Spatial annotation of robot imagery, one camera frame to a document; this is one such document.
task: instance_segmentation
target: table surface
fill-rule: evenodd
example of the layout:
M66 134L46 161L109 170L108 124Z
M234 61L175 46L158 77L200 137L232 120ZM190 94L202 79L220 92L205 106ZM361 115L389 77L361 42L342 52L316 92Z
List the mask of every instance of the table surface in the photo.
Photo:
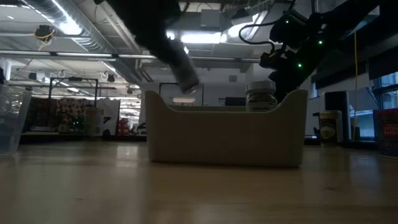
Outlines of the table surface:
M23 145L0 223L398 223L398 161L308 147L296 169L151 164L146 144Z

